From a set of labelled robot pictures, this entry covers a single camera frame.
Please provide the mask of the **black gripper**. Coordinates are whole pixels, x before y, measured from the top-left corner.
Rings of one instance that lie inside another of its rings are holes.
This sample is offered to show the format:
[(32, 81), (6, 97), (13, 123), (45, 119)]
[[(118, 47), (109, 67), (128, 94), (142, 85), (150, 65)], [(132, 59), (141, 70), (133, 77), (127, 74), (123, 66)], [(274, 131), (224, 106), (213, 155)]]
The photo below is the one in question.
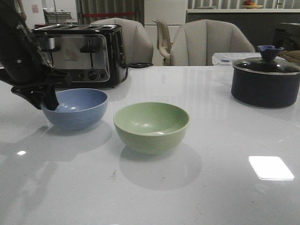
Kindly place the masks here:
[(25, 21), (4, 0), (0, 2), (0, 63), (8, 77), (3, 81), (14, 86), (11, 92), (39, 110), (43, 102), (55, 111), (59, 102), (54, 85), (71, 84), (71, 75), (50, 65)]

